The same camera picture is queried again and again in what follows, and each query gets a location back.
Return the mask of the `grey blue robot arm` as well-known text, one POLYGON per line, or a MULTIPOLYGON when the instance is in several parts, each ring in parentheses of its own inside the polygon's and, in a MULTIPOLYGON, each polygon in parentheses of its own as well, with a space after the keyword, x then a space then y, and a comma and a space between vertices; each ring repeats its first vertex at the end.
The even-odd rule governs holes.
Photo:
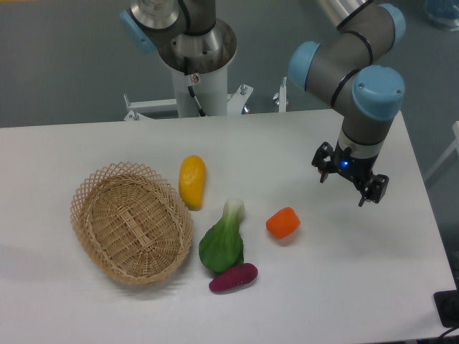
MULTIPOLYGON (((328 46, 304 42, 293 53, 287 77, 342 115, 336 145, 322 144, 312 164, 322 179, 336 173, 352 182, 364 202, 378 203, 389 179, 374 163, 401 108, 402 76, 377 59, 403 38, 406 22, 391 4, 321 1, 339 31, 328 46)), ((227 92, 227 68, 235 57, 232 28, 217 18, 214 1, 132 1, 120 22, 139 50, 158 53, 171 71, 178 114, 239 115, 227 92)))

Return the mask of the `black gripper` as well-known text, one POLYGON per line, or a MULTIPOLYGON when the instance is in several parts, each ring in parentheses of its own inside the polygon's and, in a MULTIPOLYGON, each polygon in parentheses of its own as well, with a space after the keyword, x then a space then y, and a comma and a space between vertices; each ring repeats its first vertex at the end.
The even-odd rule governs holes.
POLYGON ((339 146, 336 145, 335 151, 332 146, 323 142, 313 157, 312 166, 317 168, 320 173, 320 182, 323 183, 330 173, 336 172, 345 179, 352 182, 357 189, 361 189, 359 207, 365 202, 378 204, 384 197, 389 177, 383 174, 374 175, 373 166, 378 155, 371 158, 355 158, 339 146))

